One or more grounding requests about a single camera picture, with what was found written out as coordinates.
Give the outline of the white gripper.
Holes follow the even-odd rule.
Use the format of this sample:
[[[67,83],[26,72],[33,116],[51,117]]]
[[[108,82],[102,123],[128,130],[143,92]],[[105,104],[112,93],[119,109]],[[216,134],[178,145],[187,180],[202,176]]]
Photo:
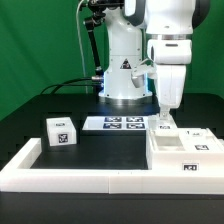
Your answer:
[[[176,109],[182,99],[186,66],[185,65],[158,65],[155,81],[156,95],[160,105],[160,120],[165,119],[165,110],[162,107]],[[166,120],[171,120],[170,109],[166,110]]]

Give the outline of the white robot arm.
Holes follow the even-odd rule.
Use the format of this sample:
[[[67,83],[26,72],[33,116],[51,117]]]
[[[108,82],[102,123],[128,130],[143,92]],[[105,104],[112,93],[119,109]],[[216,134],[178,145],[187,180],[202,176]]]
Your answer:
[[[154,80],[160,117],[179,107],[191,63],[193,30],[208,15],[210,0],[118,0],[105,10],[109,67],[99,96],[106,102],[139,102]]]

